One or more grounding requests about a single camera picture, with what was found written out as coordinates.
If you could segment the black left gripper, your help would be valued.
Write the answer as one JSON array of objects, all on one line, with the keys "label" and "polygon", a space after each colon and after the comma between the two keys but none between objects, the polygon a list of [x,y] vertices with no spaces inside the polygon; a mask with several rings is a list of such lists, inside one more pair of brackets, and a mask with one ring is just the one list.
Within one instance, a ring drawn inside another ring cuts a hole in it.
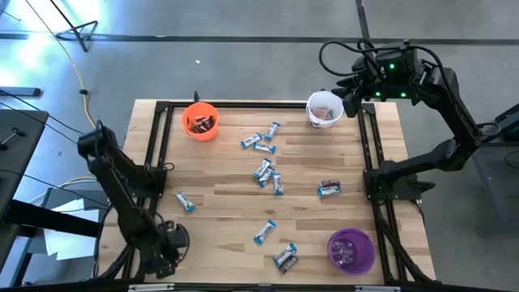
[{"label": "black left gripper", "polygon": [[178,263],[177,248],[169,244],[167,233],[158,238],[143,236],[139,240],[140,270],[148,270],[160,279],[174,275]]}]

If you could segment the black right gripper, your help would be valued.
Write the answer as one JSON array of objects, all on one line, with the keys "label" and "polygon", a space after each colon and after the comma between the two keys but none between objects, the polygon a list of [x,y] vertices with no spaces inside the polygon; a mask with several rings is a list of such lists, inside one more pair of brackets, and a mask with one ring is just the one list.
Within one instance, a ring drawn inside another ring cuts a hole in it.
[{"label": "black right gripper", "polygon": [[358,97],[367,101],[383,97],[379,72],[365,57],[357,58],[351,69],[354,75],[337,81],[339,88],[331,90],[334,95],[340,98]]}]

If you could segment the white jack-o-lantern bucket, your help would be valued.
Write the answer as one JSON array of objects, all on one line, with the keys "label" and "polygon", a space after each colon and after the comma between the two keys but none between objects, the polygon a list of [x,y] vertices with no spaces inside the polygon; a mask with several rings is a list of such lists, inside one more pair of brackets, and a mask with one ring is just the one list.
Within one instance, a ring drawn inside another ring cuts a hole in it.
[{"label": "white jack-o-lantern bucket", "polygon": [[[321,120],[317,118],[311,109],[315,107],[326,107],[329,110],[333,110],[337,115],[333,120]],[[308,122],[311,127],[314,128],[329,128],[332,127],[336,122],[340,120],[344,113],[342,99],[333,93],[327,92],[314,92],[310,95],[306,104],[306,112]]]}]

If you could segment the clear wrapped candy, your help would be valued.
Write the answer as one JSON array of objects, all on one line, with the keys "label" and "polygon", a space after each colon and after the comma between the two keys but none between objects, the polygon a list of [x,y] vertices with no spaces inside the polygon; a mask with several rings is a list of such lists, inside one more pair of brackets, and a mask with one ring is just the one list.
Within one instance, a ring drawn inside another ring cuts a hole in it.
[{"label": "clear wrapped candy", "polygon": [[339,238],[332,242],[330,255],[339,268],[347,269],[356,264],[358,251],[350,240]]}]

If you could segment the white papers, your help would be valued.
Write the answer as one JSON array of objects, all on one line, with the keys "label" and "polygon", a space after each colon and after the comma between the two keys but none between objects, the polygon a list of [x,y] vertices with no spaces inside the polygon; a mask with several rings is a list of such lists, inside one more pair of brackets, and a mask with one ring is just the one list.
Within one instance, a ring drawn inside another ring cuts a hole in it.
[{"label": "white papers", "polygon": [[[73,217],[83,218],[89,221],[98,222],[99,210],[87,210],[83,199],[73,200],[63,204],[53,211],[72,215]],[[56,260],[69,260],[93,256],[95,253],[96,238],[70,234],[66,232],[44,229],[45,247],[49,256],[56,254]]]}]

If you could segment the black table beam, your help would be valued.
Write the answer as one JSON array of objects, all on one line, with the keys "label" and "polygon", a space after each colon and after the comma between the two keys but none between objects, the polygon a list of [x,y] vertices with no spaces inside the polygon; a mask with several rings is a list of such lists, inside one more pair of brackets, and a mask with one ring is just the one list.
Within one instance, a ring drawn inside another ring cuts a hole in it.
[{"label": "black table beam", "polygon": [[2,224],[18,228],[17,235],[32,238],[37,229],[48,229],[96,238],[101,224],[80,217],[56,212],[18,200],[11,202],[0,213]]}]

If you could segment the orange plastic bucket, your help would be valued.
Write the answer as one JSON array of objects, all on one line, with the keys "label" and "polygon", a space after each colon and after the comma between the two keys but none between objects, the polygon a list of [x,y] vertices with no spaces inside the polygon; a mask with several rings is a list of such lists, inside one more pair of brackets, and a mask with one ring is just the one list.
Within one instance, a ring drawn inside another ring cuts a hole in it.
[{"label": "orange plastic bucket", "polygon": [[182,114],[184,131],[199,142],[210,142],[219,131],[219,113],[206,102],[196,102],[188,106]]}]

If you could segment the purple plastic bowl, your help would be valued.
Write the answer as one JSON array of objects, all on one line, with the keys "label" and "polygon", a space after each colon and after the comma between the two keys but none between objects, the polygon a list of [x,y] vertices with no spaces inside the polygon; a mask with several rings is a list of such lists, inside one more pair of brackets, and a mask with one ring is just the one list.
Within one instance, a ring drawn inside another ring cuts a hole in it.
[{"label": "purple plastic bowl", "polygon": [[[334,240],[339,238],[344,238],[350,240],[357,248],[358,258],[355,265],[351,268],[343,269],[339,268],[335,262],[333,261],[330,255],[330,247]],[[375,248],[374,244],[371,240],[371,237],[365,233],[363,230],[348,228],[342,229],[335,232],[332,237],[328,240],[328,258],[335,266],[335,268],[339,269],[343,273],[349,275],[363,275],[369,272],[375,263]]]}]

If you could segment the black side table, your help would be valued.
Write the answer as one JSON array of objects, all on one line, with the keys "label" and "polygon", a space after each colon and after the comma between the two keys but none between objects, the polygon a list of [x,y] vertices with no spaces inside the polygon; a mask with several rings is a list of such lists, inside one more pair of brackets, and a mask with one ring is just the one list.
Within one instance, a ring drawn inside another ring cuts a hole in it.
[{"label": "black side table", "polygon": [[24,131],[0,151],[0,213],[11,202],[27,169],[49,114],[46,111],[0,109],[0,142],[9,136],[13,127]]}]

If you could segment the black tool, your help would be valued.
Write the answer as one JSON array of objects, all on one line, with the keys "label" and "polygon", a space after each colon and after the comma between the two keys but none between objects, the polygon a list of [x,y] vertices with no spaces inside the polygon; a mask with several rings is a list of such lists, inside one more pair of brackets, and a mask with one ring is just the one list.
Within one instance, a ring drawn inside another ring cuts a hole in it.
[{"label": "black tool", "polygon": [[0,142],[0,151],[4,151],[4,150],[7,150],[8,149],[8,146],[7,144],[12,140],[14,139],[15,137],[17,136],[20,136],[20,137],[25,137],[26,134],[24,131],[20,130],[19,128],[16,128],[16,127],[13,127],[11,129],[12,133],[7,136],[4,140],[2,140]]}]

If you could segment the grey metal bar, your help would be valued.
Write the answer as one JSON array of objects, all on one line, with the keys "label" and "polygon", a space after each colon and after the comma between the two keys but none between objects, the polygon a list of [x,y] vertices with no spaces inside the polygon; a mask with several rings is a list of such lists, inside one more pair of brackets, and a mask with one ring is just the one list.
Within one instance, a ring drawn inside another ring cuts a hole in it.
[{"label": "grey metal bar", "polygon": [[6,95],[7,93],[22,97],[39,97],[42,90],[28,87],[0,87],[0,95]]}]

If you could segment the black tripod stand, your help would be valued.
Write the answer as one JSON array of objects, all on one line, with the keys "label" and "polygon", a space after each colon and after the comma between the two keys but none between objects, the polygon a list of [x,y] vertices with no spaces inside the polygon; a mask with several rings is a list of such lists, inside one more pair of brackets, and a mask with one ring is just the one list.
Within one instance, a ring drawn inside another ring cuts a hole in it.
[{"label": "black tripod stand", "polygon": [[62,32],[57,32],[54,34],[54,36],[58,40],[66,40],[66,36],[73,36],[76,41],[79,43],[79,46],[81,49],[87,53],[89,51],[87,47],[87,42],[92,40],[92,36],[94,32],[96,31],[96,28],[98,26],[98,21],[93,20],[84,24],[80,25],[74,25],[69,18],[66,16],[66,14],[61,10],[61,8],[56,4],[54,0],[49,0],[50,3],[53,5],[53,7],[57,10],[57,12],[60,14],[60,16],[65,20],[66,24],[68,25],[68,29],[64,30]]}]

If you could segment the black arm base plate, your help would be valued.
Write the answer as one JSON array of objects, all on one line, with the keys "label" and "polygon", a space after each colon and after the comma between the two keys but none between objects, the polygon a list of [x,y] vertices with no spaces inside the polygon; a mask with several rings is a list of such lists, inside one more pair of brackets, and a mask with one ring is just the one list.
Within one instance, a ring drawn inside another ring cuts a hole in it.
[{"label": "black arm base plate", "polygon": [[416,174],[389,182],[379,175],[378,169],[362,172],[366,197],[369,200],[420,200],[422,193],[435,187],[433,182],[418,181]]},{"label": "black arm base plate", "polygon": [[137,165],[123,170],[112,168],[112,171],[112,180],[106,178],[101,184],[104,191],[113,193],[119,187],[131,197],[157,199],[163,196],[165,168]]}]

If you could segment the black aluminium table frame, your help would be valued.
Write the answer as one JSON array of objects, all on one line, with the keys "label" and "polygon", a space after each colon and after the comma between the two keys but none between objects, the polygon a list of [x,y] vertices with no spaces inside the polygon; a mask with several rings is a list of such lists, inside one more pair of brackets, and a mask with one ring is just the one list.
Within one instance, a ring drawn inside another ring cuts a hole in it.
[{"label": "black aluminium table frame", "polygon": [[[375,237],[371,203],[364,193],[365,167],[358,121],[340,118],[328,129],[312,128],[301,101],[218,101],[217,137],[204,143],[185,133],[183,101],[172,103],[171,123],[155,117],[156,102],[137,100],[123,145],[136,163],[159,157],[174,165],[167,174],[158,212],[184,225],[191,236],[186,259],[159,280],[141,284],[174,284],[173,292],[282,292],[284,290],[355,290],[383,286],[380,263],[360,276],[335,268],[328,240],[338,230],[358,228]],[[272,140],[264,137],[273,122],[281,126]],[[274,154],[241,141],[260,133],[257,141],[277,147]],[[273,175],[265,187],[253,176],[264,158],[281,174],[284,195],[274,195]],[[341,193],[319,197],[320,182],[337,179]],[[188,213],[176,194],[184,191],[195,205]],[[268,220],[275,230],[262,245],[254,237]],[[293,243],[298,262],[281,274],[273,257]]]}]

